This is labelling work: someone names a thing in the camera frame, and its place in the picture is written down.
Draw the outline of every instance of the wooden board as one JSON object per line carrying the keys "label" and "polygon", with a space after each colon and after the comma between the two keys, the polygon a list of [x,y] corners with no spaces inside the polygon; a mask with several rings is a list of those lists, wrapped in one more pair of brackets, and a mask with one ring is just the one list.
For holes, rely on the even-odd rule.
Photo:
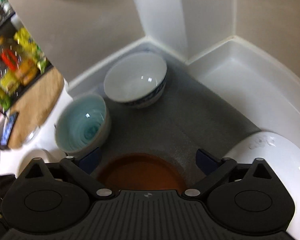
{"label": "wooden board", "polygon": [[38,80],[10,109],[19,116],[10,136],[8,147],[17,149],[37,126],[48,118],[64,86],[61,73],[53,68]]}

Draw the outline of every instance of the ribbed black surface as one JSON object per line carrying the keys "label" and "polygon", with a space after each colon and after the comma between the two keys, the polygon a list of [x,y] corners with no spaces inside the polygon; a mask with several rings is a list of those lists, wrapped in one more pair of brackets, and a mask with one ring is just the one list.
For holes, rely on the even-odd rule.
{"label": "ribbed black surface", "polygon": [[95,203],[79,224],[60,233],[31,236],[10,230],[3,240],[236,240],[292,239],[285,232],[242,236],[216,224],[199,201],[180,198],[176,191],[121,191],[117,198]]}

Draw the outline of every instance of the triangular cutout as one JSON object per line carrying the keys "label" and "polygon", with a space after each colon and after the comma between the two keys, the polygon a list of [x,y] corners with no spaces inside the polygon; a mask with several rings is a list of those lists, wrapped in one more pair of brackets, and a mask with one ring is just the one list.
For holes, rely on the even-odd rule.
{"label": "triangular cutout", "polygon": [[258,164],[256,170],[253,173],[253,177],[262,178],[262,179],[272,179],[266,167],[261,163]]}
{"label": "triangular cutout", "polygon": [[32,179],[38,177],[43,177],[43,173],[41,171],[40,166],[38,164],[35,164],[31,167],[30,171],[26,175],[26,179]]}

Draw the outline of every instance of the white countertop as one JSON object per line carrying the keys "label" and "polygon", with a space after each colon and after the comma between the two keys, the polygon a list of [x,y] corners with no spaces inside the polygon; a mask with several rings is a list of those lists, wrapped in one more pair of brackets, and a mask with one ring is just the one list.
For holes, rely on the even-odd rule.
{"label": "white countertop", "polygon": [[73,98],[66,92],[64,86],[60,97],[51,111],[46,122],[40,127],[40,131],[32,138],[30,142],[24,144],[20,149],[4,150],[0,155],[0,174],[18,174],[19,164],[24,156],[33,149],[44,149],[51,154],[53,162],[60,161],[65,157],[65,153],[58,149],[54,134],[54,124],[57,122],[63,109],[73,101]]}

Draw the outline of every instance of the dark gray mat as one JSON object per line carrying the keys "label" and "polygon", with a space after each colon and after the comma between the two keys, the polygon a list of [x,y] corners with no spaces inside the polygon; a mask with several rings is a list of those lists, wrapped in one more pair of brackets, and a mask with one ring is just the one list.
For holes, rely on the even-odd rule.
{"label": "dark gray mat", "polygon": [[169,67],[162,97],[145,109],[131,109],[106,99],[112,129],[101,148],[102,161],[128,153],[148,153],[177,167],[188,186],[204,177],[195,165],[195,153],[203,148],[222,158],[233,146],[259,132],[251,121],[192,79],[178,67]]}

